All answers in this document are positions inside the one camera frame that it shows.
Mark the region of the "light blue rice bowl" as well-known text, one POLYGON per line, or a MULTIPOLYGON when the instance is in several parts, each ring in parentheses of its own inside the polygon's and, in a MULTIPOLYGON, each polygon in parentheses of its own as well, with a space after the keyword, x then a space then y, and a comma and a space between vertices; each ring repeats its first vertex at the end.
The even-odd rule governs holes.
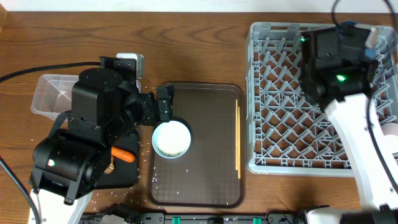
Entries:
POLYGON ((185 154, 191 141, 190 130, 179 121, 161 123, 152 134, 154 151, 166 159, 175 159, 185 154))

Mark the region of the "wooden chopstick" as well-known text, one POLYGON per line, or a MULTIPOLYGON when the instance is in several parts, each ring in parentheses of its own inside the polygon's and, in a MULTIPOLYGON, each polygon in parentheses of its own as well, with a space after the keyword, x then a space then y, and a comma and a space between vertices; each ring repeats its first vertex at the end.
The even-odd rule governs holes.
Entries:
POLYGON ((236 99, 236 101, 235 101, 235 170, 236 171, 238 171, 238 169, 239 169, 239 156, 238 156, 238 152, 239 152, 239 149, 238 149, 238 118, 239 118, 239 116, 238 116, 238 112, 239 112, 239 109, 238 109, 238 99, 236 99))
POLYGON ((241 140, 240 140, 240 106, 238 106, 238 179, 241 179, 241 140))

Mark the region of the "clear plastic bin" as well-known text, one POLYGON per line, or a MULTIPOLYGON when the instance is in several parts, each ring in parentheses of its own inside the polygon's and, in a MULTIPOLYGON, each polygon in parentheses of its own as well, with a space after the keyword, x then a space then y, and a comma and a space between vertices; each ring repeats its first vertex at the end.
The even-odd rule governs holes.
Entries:
POLYGON ((118 116, 123 103, 123 77, 108 69, 88 69, 76 75, 42 75, 31 110, 52 120, 70 110, 75 120, 91 124, 118 116))

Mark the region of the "black tray bin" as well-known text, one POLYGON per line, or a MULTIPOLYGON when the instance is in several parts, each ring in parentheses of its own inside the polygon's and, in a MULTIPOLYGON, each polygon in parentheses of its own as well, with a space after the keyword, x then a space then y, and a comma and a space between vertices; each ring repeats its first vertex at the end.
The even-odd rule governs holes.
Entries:
POLYGON ((137 182, 139 160, 139 135, 136 130, 128 136, 119 139, 114 145, 135 156, 134 162, 126 162, 117 157, 114 158, 114 170, 110 174, 103 174, 96 189, 118 189, 132 187, 137 182))

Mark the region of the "brown serving tray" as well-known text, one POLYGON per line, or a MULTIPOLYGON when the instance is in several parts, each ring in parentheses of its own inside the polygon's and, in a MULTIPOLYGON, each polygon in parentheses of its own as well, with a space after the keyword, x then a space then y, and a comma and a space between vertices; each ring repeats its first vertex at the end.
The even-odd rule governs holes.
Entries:
POLYGON ((173 83, 173 116, 192 141, 175 159, 152 152, 148 198, 156 205, 234 208, 245 195, 245 95, 238 86, 173 83), (241 179, 235 170, 235 101, 240 106, 241 179))

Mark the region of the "wooden chopstick left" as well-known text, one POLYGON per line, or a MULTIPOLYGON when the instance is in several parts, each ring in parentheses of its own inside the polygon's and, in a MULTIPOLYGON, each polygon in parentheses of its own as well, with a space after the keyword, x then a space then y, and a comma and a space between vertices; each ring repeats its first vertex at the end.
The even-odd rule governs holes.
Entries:
POLYGON ((239 109, 238 109, 238 99, 236 99, 236 101, 235 101, 235 170, 236 171, 238 171, 238 169, 239 169, 239 156, 238 156, 238 152, 239 152, 239 149, 238 149, 238 118, 239 118, 239 116, 238 116, 238 112, 239 112, 239 109))

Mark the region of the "orange carrot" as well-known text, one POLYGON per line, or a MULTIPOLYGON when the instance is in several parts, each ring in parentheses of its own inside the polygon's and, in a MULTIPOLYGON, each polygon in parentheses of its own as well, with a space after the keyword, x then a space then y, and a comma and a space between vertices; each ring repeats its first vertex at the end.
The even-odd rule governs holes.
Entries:
POLYGON ((128 163, 133 163, 136 160, 136 157, 133 153, 125 151, 124 149, 118 147, 111 148, 111 155, 128 163))

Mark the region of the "wooden chopstick right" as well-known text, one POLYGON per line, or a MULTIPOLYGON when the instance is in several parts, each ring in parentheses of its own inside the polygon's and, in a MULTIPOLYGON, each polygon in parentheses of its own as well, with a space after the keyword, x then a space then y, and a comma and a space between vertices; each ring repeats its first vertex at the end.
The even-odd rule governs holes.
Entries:
POLYGON ((241 179, 241 140, 240 140, 240 106, 238 106, 238 179, 241 179))

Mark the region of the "black rail at table edge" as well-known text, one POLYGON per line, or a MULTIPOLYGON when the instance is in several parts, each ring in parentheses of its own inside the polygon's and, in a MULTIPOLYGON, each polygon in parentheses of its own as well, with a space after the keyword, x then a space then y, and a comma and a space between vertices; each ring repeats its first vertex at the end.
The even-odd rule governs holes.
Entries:
POLYGON ((302 223, 305 221, 300 215, 267 213, 265 215, 165 215, 163 213, 142 213, 135 219, 128 220, 121 215, 97 213, 83 215, 79 223, 140 223, 140 224, 283 224, 302 223))

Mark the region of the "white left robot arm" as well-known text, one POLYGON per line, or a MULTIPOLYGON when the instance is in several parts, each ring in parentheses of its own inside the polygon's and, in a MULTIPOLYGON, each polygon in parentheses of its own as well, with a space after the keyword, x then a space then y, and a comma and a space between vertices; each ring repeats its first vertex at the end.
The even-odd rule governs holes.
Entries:
POLYGON ((172 119, 174 88, 140 93, 133 71, 89 68, 72 88, 72 108, 59 114, 34 150, 30 181, 33 221, 78 223, 94 190, 131 187, 137 162, 112 155, 115 145, 135 154, 136 126, 172 119))

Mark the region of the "pink cup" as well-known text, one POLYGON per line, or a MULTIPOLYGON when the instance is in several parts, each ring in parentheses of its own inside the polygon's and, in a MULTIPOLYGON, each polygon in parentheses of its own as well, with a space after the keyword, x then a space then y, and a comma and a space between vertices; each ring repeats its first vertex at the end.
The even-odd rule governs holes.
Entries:
POLYGON ((381 126, 385 143, 387 144, 388 150, 392 154, 396 154, 398 150, 397 145, 397 123, 391 122, 381 126))

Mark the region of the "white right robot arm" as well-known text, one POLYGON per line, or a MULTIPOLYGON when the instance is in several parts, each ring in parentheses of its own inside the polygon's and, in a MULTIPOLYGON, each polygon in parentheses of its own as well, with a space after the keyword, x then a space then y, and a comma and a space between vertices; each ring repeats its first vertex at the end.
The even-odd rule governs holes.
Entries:
POLYGON ((302 32, 299 78, 305 99, 326 114, 343 145, 361 211, 311 208, 305 223, 397 223, 397 163, 372 102, 379 29, 344 22, 302 32))

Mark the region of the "grey dishwasher rack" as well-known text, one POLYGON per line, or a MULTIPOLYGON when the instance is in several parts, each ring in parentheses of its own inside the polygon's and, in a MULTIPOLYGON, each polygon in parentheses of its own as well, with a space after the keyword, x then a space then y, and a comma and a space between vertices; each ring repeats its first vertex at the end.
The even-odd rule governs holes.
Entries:
MULTIPOLYGON (((338 133, 300 87, 302 32, 332 24, 255 22, 245 43, 248 169, 254 174, 351 177, 338 133)), ((371 82, 379 124, 397 123, 397 33, 376 26, 371 82)))

